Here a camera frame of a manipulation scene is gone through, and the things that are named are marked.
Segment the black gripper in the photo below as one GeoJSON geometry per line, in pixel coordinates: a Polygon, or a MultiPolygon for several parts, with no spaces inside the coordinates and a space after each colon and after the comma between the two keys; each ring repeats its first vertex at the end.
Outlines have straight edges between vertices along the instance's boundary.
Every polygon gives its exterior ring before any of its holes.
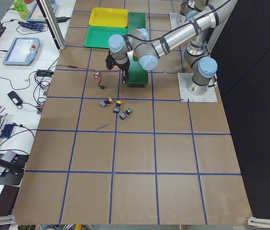
{"type": "Polygon", "coordinates": [[[118,68],[122,70],[121,84],[125,84],[129,80],[129,67],[130,67],[129,58],[128,56],[125,56],[122,59],[115,58],[115,62],[118,68]]]}

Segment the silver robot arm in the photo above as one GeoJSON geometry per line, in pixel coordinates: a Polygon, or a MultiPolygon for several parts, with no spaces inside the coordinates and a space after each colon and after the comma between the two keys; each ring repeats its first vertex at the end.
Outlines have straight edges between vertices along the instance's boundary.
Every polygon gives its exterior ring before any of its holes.
{"type": "Polygon", "coordinates": [[[180,14],[185,22],[159,38],[151,40],[145,28],[136,29],[128,35],[112,35],[108,40],[106,67],[111,70],[117,66],[122,70],[122,82],[127,82],[129,51],[134,52],[144,70],[153,70],[161,56],[189,41],[183,56],[193,70],[193,76],[186,86],[190,93],[203,95],[218,68],[217,62],[206,54],[208,30],[223,23],[235,5],[235,0],[184,0],[180,6],[180,14]]]}
{"type": "Polygon", "coordinates": [[[183,0],[180,5],[180,18],[188,20],[200,13],[209,0],[183,0]]]}

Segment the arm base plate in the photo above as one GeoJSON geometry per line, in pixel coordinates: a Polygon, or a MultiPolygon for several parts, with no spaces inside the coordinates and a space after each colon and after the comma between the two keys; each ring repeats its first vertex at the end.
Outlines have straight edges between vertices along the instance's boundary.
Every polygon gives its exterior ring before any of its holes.
{"type": "Polygon", "coordinates": [[[192,73],[178,73],[181,102],[217,103],[215,86],[212,79],[205,86],[194,83],[192,73]]]}
{"type": "Polygon", "coordinates": [[[186,21],[186,17],[184,15],[181,15],[180,13],[170,13],[169,19],[171,30],[177,28],[178,26],[181,26],[186,21]]]}

